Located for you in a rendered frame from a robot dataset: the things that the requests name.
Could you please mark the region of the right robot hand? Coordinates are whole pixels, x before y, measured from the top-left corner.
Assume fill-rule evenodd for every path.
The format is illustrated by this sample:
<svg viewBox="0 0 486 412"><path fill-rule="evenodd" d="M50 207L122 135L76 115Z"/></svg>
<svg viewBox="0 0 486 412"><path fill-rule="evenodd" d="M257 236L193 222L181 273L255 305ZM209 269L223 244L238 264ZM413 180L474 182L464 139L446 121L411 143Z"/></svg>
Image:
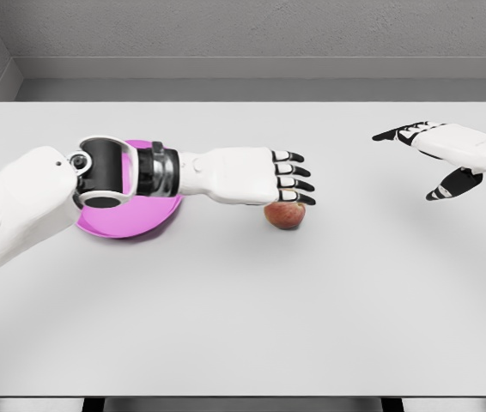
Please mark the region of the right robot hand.
<svg viewBox="0 0 486 412"><path fill-rule="evenodd" d="M373 140L399 141L457 167L426 195L429 201L458 197L482 183L486 173L486 133L459 124L423 121L384 131Z"/></svg>

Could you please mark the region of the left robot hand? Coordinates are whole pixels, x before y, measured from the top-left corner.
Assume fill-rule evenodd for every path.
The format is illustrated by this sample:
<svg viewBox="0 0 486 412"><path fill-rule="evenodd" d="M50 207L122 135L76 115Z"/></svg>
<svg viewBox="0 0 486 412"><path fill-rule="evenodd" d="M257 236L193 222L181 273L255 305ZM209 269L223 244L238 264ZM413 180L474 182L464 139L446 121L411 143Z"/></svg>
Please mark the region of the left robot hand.
<svg viewBox="0 0 486 412"><path fill-rule="evenodd" d="M274 202L314 205L311 173L304 157L269 148L219 148L203 157L206 194L218 203L267 205Z"/></svg>

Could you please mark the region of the red apple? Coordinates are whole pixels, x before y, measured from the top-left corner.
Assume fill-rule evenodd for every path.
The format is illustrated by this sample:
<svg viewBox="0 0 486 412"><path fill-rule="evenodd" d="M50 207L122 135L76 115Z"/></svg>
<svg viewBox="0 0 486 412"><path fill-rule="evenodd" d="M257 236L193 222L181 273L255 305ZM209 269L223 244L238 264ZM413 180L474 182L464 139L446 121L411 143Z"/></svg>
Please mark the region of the red apple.
<svg viewBox="0 0 486 412"><path fill-rule="evenodd" d="M266 220L274 227L282 230L297 228L306 214L303 203L275 202L264 207Z"/></svg>

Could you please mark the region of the pink plate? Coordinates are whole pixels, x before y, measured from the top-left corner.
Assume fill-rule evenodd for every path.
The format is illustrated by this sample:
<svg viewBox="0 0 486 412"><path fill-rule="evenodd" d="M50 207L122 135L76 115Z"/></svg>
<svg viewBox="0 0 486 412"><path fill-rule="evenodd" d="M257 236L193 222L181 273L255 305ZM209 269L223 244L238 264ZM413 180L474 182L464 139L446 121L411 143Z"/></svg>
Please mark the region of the pink plate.
<svg viewBox="0 0 486 412"><path fill-rule="evenodd" d="M179 207L183 197L134 196L116 208L97 209L84 206L76 225L102 238L122 239L159 227Z"/></svg>

